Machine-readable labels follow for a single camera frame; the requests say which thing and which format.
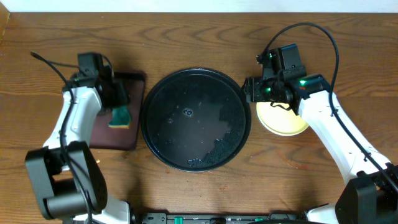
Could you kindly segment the yellow plate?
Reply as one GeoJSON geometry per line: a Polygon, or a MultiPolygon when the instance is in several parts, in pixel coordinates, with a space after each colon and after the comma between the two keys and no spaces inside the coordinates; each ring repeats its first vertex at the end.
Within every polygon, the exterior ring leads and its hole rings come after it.
{"type": "Polygon", "coordinates": [[[288,106],[285,103],[278,103],[276,107],[272,107],[270,102],[256,103],[257,117],[267,130],[280,136],[295,136],[309,127],[299,115],[279,105],[288,106]]]}

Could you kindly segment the green yellow sponge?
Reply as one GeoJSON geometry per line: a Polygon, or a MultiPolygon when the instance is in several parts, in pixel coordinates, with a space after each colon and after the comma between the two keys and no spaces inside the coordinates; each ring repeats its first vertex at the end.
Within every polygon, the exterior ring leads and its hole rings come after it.
{"type": "Polygon", "coordinates": [[[112,110],[112,118],[108,126],[113,129],[129,129],[131,115],[127,106],[120,106],[112,110]]]}

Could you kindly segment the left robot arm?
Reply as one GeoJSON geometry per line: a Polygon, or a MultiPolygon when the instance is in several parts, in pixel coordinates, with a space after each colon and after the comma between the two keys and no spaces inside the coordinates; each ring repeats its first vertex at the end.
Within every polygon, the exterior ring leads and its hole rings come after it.
{"type": "Polygon", "coordinates": [[[78,223],[130,223],[127,202],[108,194],[89,144],[97,114],[120,99],[113,72],[84,72],[65,82],[63,106],[42,148],[25,166],[42,216],[78,223]]]}

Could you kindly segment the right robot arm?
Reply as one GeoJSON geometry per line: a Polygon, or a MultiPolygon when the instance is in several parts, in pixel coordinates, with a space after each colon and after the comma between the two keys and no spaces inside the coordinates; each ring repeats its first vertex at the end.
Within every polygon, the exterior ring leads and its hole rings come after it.
{"type": "Polygon", "coordinates": [[[247,78],[248,102],[287,103],[317,134],[343,177],[335,204],[305,212],[312,223],[397,223],[397,166],[381,154],[349,119],[322,75],[293,80],[247,78]]]}

